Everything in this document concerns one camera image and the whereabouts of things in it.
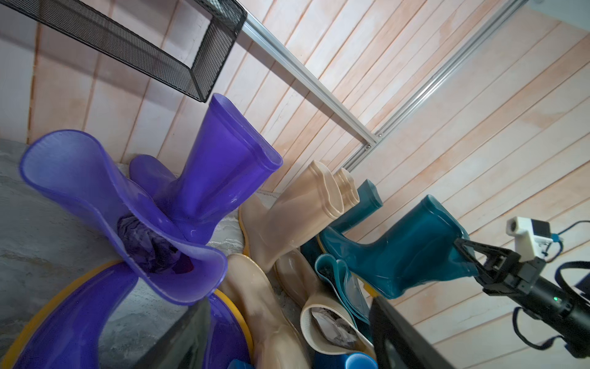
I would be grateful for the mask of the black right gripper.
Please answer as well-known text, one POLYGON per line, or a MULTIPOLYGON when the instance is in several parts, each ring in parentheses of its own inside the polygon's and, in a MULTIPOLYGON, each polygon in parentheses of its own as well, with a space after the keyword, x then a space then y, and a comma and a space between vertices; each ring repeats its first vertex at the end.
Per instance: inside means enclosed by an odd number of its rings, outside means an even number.
POLYGON ((457 238, 455 249, 475 265, 476 281, 490 296, 527 296, 546 266, 544 259, 534 257, 521 261, 521 255, 507 248, 457 238))

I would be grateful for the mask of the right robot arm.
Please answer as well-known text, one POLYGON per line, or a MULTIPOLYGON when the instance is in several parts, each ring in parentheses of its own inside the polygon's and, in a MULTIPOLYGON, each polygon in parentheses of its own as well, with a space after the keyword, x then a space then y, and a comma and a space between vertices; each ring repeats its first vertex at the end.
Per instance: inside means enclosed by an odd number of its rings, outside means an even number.
POLYGON ((476 281, 489 296, 510 298, 518 306, 513 311, 513 330, 529 347, 539 351, 551 348, 556 339, 574 358, 589 356, 589 300, 567 284, 562 271, 568 268, 588 269, 588 261, 571 261, 556 269, 555 283, 542 277, 548 264, 545 260, 552 244, 563 245, 559 235, 551 232, 550 223, 531 218, 515 217, 507 221, 506 233, 515 240, 509 250, 457 238, 454 247, 474 264, 476 281), (542 344, 534 344, 518 328, 518 314, 525 312, 559 332, 542 344))

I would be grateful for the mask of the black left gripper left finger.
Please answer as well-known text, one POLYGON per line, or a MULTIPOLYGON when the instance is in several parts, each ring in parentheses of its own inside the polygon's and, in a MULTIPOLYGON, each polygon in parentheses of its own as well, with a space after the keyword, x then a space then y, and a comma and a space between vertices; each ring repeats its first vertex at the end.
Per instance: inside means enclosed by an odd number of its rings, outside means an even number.
POLYGON ((190 306, 133 368, 202 368, 210 321, 205 298, 190 306))

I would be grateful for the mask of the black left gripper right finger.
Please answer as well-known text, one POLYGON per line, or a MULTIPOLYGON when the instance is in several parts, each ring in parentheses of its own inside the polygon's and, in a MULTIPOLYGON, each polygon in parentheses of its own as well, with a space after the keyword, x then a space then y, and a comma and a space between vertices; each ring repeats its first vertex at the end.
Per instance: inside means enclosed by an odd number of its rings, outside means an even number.
POLYGON ((373 299, 369 320, 379 368, 453 369, 387 299, 373 299))

